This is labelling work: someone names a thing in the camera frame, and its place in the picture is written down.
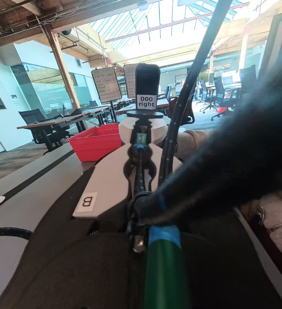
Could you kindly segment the group of black office chairs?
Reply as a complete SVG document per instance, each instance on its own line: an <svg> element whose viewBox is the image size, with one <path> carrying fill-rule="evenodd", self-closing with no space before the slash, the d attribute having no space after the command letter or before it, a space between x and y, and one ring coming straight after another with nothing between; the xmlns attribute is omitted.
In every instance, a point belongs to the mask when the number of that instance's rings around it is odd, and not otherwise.
<svg viewBox="0 0 282 309"><path fill-rule="evenodd" d="M210 84L204 80L199 82L201 88L201 101L207 103L206 110L215 110L216 114L212 115L211 122L216 118L226 117L236 111L252 93L257 80L256 65L252 64L237 71L223 73L220 76L213 77Z"/></svg>

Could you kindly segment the wooden top office desk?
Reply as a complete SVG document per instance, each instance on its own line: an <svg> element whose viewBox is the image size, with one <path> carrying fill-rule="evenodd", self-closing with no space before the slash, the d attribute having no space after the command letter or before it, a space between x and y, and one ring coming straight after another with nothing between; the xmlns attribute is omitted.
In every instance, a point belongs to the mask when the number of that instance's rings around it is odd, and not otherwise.
<svg viewBox="0 0 282 309"><path fill-rule="evenodd" d="M19 126L16 129L29 130L33 136L33 141L36 144L44 144L46 146L46 153L50 153L62 145L62 140L74 136L68 132L71 125L75 124L79 133L88 129L87 123L92 118L97 118L98 124L93 123L94 126L101 126L104 124L102 114L108 110L108 106L100 106L84 110L81 113L69 117L59 116L58 118L51 118L46 121L34 121L32 123Z"/></svg>
<svg viewBox="0 0 282 309"><path fill-rule="evenodd" d="M156 106L156 110L155 111L160 111L160 110L164 110L166 108L169 107L169 102L166 98L159 98L157 101L157 106ZM116 115L122 115L122 114L126 114L127 111L134 111L136 110L136 104L130 104L129 106L126 106L118 111L115 111Z"/></svg>

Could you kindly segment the black framed sign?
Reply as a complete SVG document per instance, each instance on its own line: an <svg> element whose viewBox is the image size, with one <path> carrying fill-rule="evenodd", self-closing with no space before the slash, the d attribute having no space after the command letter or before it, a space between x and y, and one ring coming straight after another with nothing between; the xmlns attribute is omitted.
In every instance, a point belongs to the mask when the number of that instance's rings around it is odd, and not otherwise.
<svg viewBox="0 0 282 309"><path fill-rule="evenodd" d="M269 74L280 57L282 57L282 13L275 15L272 19L258 79Z"/></svg>

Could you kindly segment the wooden support post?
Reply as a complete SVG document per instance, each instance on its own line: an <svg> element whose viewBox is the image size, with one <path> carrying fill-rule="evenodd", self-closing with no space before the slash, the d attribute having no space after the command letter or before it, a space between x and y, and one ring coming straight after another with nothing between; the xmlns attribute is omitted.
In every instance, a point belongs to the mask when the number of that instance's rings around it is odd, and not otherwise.
<svg viewBox="0 0 282 309"><path fill-rule="evenodd" d="M79 104L77 94L75 92L75 89L72 83L72 79L70 77L66 63L62 55L62 50L61 50L61 47L58 41L58 34L53 31L52 27L49 24L44 26L44 32L46 34L46 37L48 39L48 42L54 54L55 60L57 62L58 69L61 73L64 85L65 85L65 89L70 98L72 107L74 110L76 110L80 108L80 104Z"/></svg>

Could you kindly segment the red plastic bin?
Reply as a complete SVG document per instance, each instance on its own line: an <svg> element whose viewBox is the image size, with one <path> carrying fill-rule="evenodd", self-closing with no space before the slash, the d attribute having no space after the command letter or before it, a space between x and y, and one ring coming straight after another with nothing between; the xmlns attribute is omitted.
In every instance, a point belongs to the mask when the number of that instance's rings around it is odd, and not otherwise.
<svg viewBox="0 0 282 309"><path fill-rule="evenodd" d="M80 162L98 161L122 146L116 123L89 128L68 138L68 142Z"/></svg>

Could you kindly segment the black mesh desk chair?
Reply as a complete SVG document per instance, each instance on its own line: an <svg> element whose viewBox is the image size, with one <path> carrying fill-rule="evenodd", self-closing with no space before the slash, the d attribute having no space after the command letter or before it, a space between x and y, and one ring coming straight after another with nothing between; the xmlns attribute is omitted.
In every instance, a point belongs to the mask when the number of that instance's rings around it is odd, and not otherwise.
<svg viewBox="0 0 282 309"><path fill-rule="evenodd" d="M71 137L67 127L60 127L59 124L51 124L51 120L42 114L40 109L21 111L20 116L25 121L26 125L33 125L27 128L31 131L33 141L36 144L45 144L48 151L52 151L62 145L62 140Z"/></svg>

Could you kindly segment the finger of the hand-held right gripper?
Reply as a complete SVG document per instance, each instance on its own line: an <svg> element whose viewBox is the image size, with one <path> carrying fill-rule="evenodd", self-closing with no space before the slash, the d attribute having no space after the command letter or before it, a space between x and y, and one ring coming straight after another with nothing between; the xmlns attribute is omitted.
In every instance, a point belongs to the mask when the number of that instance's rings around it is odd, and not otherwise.
<svg viewBox="0 0 282 309"><path fill-rule="evenodd" d="M136 118L123 118L119 123L119 135L124 144L131 144L131 136L135 122Z"/></svg>
<svg viewBox="0 0 282 309"><path fill-rule="evenodd" d="M152 118L151 122L151 143L158 145L166 137L168 125L164 118Z"/></svg>

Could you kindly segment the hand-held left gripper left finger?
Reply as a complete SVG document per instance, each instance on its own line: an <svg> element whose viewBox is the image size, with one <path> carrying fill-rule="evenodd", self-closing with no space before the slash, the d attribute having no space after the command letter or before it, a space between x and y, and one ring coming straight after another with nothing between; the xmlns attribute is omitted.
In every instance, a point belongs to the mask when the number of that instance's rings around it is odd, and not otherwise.
<svg viewBox="0 0 282 309"><path fill-rule="evenodd" d="M93 170L73 212L73 218L99 219L125 216L132 195L132 144L121 146L105 156Z"/></svg>

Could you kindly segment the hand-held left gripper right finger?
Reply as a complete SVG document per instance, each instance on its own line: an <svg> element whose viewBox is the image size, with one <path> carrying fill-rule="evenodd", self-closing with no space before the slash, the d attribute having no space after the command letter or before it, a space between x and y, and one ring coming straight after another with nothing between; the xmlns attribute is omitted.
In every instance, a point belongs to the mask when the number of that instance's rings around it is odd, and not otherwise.
<svg viewBox="0 0 282 309"><path fill-rule="evenodd" d="M143 154L142 172L143 172L143 190L156 191L160 179L160 165L162 157L162 148L150 143L147 151Z"/></svg>

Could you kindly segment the dark brown chair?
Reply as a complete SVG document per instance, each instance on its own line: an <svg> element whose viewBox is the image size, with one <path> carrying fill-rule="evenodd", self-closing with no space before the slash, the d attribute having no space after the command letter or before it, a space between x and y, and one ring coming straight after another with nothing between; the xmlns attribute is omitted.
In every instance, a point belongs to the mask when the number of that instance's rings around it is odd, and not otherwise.
<svg viewBox="0 0 282 309"><path fill-rule="evenodd" d="M195 89L196 89L196 83L197 82L195 82L194 86L192 87L189 98L187 100L185 111L184 111L183 118L182 118L182 121L181 121L181 126L186 125L186 124L193 124L195 122L195 117L194 117L193 110L192 110L192 102L193 102L194 93L195 93ZM173 116L177 100L178 100L177 96L171 97L169 99L169 109L167 111L167 116L170 119Z"/></svg>

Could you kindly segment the whiteboard on stand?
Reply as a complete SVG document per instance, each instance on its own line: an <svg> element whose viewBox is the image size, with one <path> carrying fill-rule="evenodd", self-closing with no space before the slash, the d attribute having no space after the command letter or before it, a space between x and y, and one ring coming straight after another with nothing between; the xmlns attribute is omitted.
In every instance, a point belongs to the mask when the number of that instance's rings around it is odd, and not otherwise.
<svg viewBox="0 0 282 309"><path fill-rule="evenodd" d="M115 123L118 123L113 101L122 99L116 72L113 67L94 69L91 75L101 103L110 103Z"/></svg>
<svg viewBox="0 0 282 309"><path fill-rule="evenodd" d="M136 77L135 70L138 64L125 64L123 67L128 98L135 98Z"/></svg>

